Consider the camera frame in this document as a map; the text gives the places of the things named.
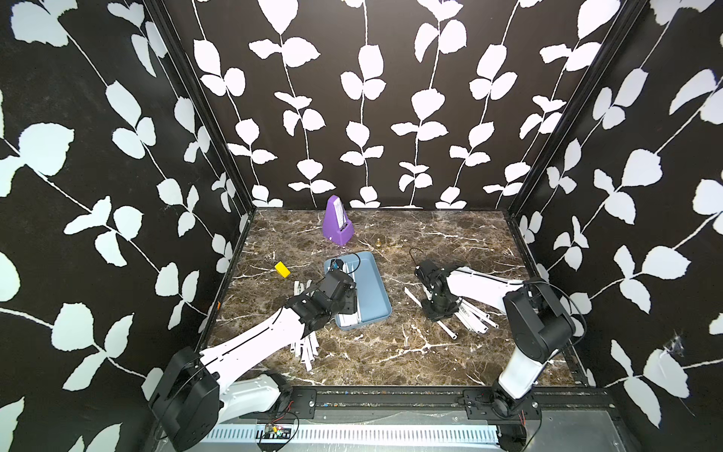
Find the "blue plastic storage box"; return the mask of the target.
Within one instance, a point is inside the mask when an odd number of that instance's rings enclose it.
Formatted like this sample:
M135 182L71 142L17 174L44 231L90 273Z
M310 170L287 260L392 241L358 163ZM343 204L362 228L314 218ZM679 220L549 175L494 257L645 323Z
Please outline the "blue plastic storage box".
M339 256L344 265L339 269L348 273L357 284L358 311L361 322L355 328L386 320L393 311L380 271L371 252L352 252Z

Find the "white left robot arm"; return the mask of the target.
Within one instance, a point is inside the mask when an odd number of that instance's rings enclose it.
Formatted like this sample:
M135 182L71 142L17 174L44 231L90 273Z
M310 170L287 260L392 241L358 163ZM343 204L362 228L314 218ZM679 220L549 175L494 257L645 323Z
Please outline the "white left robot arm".
M200 352L189 347L176 352L149 400L166 439L175 450L186 451L224 421L269 411L281 395L278 380L269 375L242 382L239 378L344 310L356 308L356 282L341 269L332 269L241 335Z

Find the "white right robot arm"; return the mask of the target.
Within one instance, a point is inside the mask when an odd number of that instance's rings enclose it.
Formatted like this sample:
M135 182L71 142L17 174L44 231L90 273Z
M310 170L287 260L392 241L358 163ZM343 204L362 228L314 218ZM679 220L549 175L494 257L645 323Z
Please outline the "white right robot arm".
M540 278L508 280L468 267L439 267L430 260L416 265L414 273L427 295L419 305L428 319L457 318L475 333L496 328L488 313L472 305L477 301L508 320L514 350L491 396L500 411L519 404L547 363L572 340L572 317L555 288Z

